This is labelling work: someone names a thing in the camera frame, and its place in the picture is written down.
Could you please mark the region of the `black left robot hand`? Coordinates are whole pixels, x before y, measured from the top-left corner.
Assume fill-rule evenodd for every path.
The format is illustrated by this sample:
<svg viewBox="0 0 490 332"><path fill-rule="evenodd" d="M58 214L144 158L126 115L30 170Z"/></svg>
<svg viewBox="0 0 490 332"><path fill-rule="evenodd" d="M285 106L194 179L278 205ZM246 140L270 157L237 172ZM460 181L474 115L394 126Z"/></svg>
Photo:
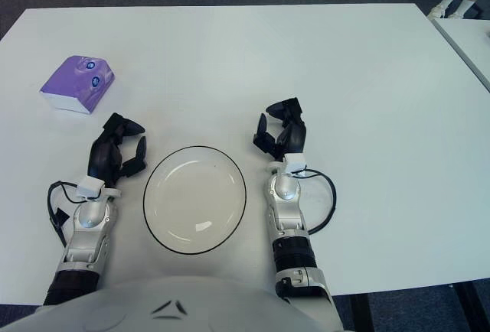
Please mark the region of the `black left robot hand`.
<svg viewBox="0 0 490 332"><path fill-rule="evenodd" d="M146 137L139 139L136 154L123 162L119 146L124 137L145 133L138 123L113 113L103 126L103 132L90 149L87 174L100 179L106 187L115 188L121 177L131 177L146 168Z"/></svg>

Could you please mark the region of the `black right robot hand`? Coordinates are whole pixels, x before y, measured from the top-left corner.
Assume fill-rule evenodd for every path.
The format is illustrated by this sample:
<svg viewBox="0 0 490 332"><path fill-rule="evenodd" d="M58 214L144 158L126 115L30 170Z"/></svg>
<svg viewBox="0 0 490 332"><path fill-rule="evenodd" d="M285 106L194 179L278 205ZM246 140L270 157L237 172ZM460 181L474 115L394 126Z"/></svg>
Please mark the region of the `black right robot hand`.
<svg viewBox="0 0 490 332"><path fill-rule="evenodd" d="M262 152L282 161L285 154L303 153L306 127L302 120L302 108L296 97L274 103L266 108L266 113L282 123L283 130L277 138L267 131L267 119L262 113L253 135L253 143Z"/></svg>

